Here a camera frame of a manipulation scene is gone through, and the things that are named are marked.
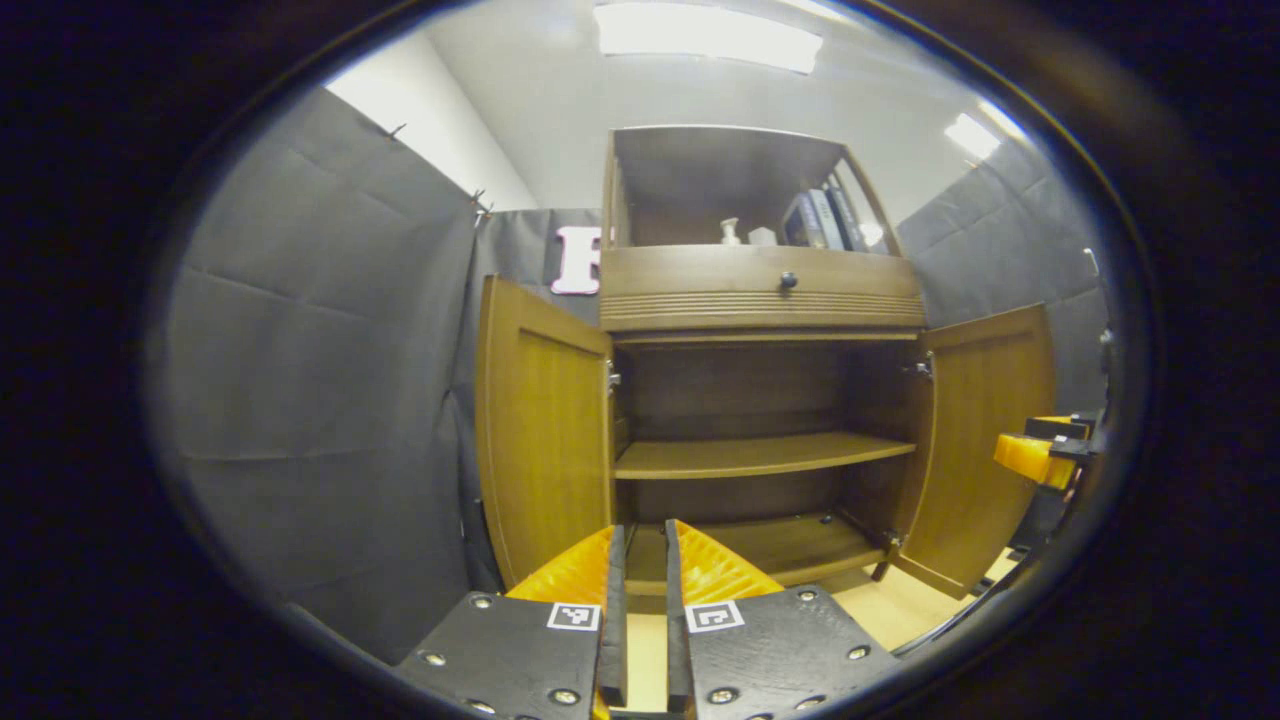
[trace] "fluorescent light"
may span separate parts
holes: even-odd
[[[1023,133],[1023,128],[1018,127],[1018,123],[1015,123],[1014,119],[1006,115],[1005,111],[1001,110],[1000,108],[996,108],[995,105],[987,102],[986,100],[980,100],[978,102],[978,109],[986,113],[986,115],[991,118],[993,123],[1000,126],[1000,129],[1005,131],[1005,135],[1007,135],[1009,137],[1018,137],[1018,138],[1025,137],[1025,135]]]
[[[703,55],[809,74],[822,37],[746,13],[675,3],[596,5],[604,55]]]
[[[947,129],[942,131],[950,137],[956,145],[964,147],[966,151],[977,156],[979,160],[986,160],[996,147],[1000,147],[1000,140],[991,135],[991,132],[978,124],[978,120],[960,113],[956,117],[955,124],[950,126]]]

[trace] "upper shelf compartment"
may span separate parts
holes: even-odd
[[[718,245],[726,218],[739,218],[742,242],[758,227],[781,237],[795,196],[822,188],[833,174],[860,222],[890,228],[865,174],[838,142],[718,126],[616,129],[605,165],[611,232],[603,246]],[[872,251],[900,255],[891,229]]]

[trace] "open cabinet door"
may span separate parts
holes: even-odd
[[[925,332],[920,342],[933,352],[933,421],[919,443],[927,455],[914,521],[892,562],[963,598],[1012,538],[1036,491],[992,456],[1000,433],[1020,433],[1027,418],[1053,410],[1048,322],[1043,304],[1032,305]]]
[[[486,277],[476,345],[485,523],[508,588],[613,523],[609,336]]]

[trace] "white wall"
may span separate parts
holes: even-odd
[[[419,27],[364,58],[326,86],[462,190],[485,191],[497,210],[538,208],[484,119]]]

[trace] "book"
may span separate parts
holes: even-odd
[[[797,247],[827,247],[818,210],[808,192],[796,195],[782,215],[782,241]]]
[[[809,191],[809,199],[813,200],[813,208],[818,213],[818,224],[822,225],[822,234],[827,240],[827,247],[831,250],[844,250],[845,245],[840,238],[840,228],[836,225],[836,213],[831,209],[827,193],[814,188]]]
[[[841,187],[835,173],[832,173],[831,181],[827,183],[827,197],[836,210],[836,224],[840,225],[840,234],[845,240],[845,247],[854,252],[867,252],[868,247],[863,241],[861,231],[858,229],[858,217],[854,215],[854,206],[849,202],[849,196],[845,195],[845,188]]]

